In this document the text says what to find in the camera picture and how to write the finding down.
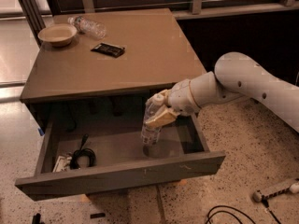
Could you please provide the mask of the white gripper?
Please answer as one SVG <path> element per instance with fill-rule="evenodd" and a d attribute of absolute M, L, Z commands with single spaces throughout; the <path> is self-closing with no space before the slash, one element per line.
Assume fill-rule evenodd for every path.
<path fill-rule="evenodd" d="M 171 90 L 163 90 L 150 97 L 154 103 L 168 103 L 170 107 L 163 105 L 158 111 L 145 121 L 150 128 L 163 127 L 174 122 L 177 117 L 189 116 L 198 113 L 200 108 L 194 101 L 191 92 L 191 81 L 185 79 L 177 83 Z"/>

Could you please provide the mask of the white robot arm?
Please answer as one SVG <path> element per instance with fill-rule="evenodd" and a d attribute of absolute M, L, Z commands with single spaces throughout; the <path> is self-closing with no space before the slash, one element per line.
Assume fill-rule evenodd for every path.
<path fill-rule="evenodd" d="M 249 56 L 239 52 L 222 55 L 214 70 L 176 83 L 151 97 L 158 109 L 145 124 L 162 127 L 189 116 L 207 105 L 224 104 L 243 96 L 252 98 L 299 132 L 299 87 L 274 77 Z"/>

